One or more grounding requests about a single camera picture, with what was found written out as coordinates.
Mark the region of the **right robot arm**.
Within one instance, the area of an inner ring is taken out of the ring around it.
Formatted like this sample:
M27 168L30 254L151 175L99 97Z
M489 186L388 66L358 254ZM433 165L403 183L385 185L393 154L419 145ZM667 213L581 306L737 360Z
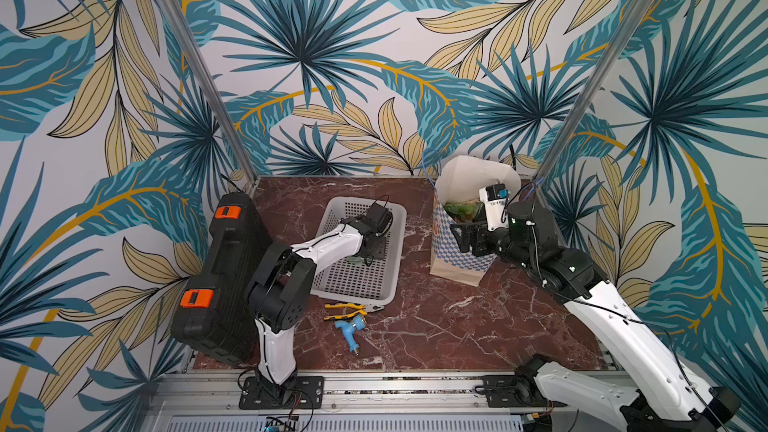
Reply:
M613 385L536 358L523 375L543 398L623 431L725 429L740 398L685 366L670 333L642 322L589 254L562 245L550 210L502 200L484 209L481 222L451 225L459 250L493 254L524 268L535 285L591 330L634 382L631 387Z

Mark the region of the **orange green soup packet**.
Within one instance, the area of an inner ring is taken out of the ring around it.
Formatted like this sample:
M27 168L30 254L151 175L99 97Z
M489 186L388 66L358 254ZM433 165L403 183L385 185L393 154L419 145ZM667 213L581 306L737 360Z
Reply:
M358 256L347 257L345 261L348 264L351 264L354 266L368 266L370 264L370 261L367 258L358 257Z

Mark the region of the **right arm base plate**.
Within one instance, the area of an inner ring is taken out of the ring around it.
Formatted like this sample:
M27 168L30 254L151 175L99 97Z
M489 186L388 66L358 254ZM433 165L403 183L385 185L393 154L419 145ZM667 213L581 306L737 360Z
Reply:
M530 406L533 391L530 381L517 375L486 375L475 392L486 398L489 408Z

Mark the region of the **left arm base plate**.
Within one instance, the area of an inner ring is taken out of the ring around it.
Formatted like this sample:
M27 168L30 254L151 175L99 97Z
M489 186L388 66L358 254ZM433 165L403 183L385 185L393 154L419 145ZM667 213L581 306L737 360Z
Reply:
M291 377L276 385L260 375L249 377L242 386L240 410L316 410L322 407L325 378L323 376Z

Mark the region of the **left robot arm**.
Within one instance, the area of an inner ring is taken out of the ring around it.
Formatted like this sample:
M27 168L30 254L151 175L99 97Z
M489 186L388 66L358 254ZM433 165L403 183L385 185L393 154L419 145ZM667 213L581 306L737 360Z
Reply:
M341 259L371 261L385 243L393 214L384 204L344 219L304 243L274 243L265 252L247 294L260 349L256 390L285 404L296 395L295 328L304 314L315 275Z

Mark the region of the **checkered paper bag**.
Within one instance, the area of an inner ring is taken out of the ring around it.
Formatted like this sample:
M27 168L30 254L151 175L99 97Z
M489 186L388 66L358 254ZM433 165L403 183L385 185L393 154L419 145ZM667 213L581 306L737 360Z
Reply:
M480 190L501 183L510 194L522 188L522 179L508 162L458 155L430 176L435 190L430 273L477 286L495 260L493 254L477 257L462 252L450 227L457 221L448 213L451 204L479 205Z

